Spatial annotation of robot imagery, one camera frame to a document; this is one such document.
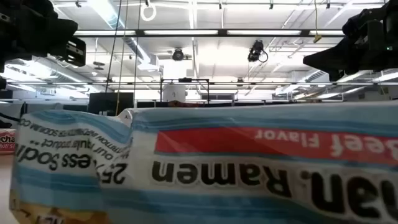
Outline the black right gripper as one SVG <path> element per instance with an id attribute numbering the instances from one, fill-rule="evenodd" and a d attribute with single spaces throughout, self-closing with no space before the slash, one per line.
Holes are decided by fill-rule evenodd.
<path id="1" fill-rule="evenodd" d="M 345 38 L 334 47 L 307 55 L 303 64 L 329 74 L 336 82 L 348 69 L 398 68 L 398 7 L 364 9 L 343 26 Z"/>

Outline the silver ventilation duct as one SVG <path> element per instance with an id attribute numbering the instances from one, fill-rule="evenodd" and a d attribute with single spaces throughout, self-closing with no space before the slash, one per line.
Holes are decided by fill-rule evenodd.
<path id="1" fill-rule="evenodd" d="M 124 30 L 125 19 L 116 11 L 110 0 L 87 0 L 88 5 L 107 23 L 113 30 Z M 139 70 L 159 71 L 158 59 L 155 55 L 149 55 L 137 42 L 136 38 L 123 37 L 123 42 L 135 53 Z"/>

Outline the black computer monitor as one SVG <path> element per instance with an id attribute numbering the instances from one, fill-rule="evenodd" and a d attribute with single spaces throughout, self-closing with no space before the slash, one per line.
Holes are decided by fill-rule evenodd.
<path id="1" fill-rule="evenodd" d="M 126 108 L 134 107 L 133 93 L 91 93 L 88 103 L 88 112 L 117 116 Z"/>

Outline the brown patterned cloth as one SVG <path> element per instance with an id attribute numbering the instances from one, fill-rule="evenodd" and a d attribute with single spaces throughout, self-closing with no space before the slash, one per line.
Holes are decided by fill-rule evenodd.
<path id="1" fill-rule="evenodd" d="M 201 108 L 205 106 L 203 103 L 185 103 L 177 100 L 169 101 L 167 105 L 174 108 Z"/>

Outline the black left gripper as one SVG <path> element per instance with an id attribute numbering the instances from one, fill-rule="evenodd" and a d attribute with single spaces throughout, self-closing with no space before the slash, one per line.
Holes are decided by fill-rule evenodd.
<path id="1" fill-rule="evenodd" d="M 86 43 L 77 37 L 72 37 L 67 42 L 63 60 L 74 66 L 84 67 L 86 65 Z"/>

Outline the blue beef ramen packet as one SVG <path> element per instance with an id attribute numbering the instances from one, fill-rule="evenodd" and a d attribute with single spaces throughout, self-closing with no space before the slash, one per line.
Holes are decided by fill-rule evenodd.
<path id="1" fill-rule="evenodd" d="M 398 102 L 25 114 L 20 224 L 398 224 Z"/>

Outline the lime chili shrimp ramen packet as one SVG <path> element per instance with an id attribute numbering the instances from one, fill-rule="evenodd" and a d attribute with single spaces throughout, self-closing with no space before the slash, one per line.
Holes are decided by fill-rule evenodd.
<path id="1" fill-rule="evenodd" d="M 14 153 L 15 134 L 15 129 L 0 129 L 0 155 L 8 155 Z"/>

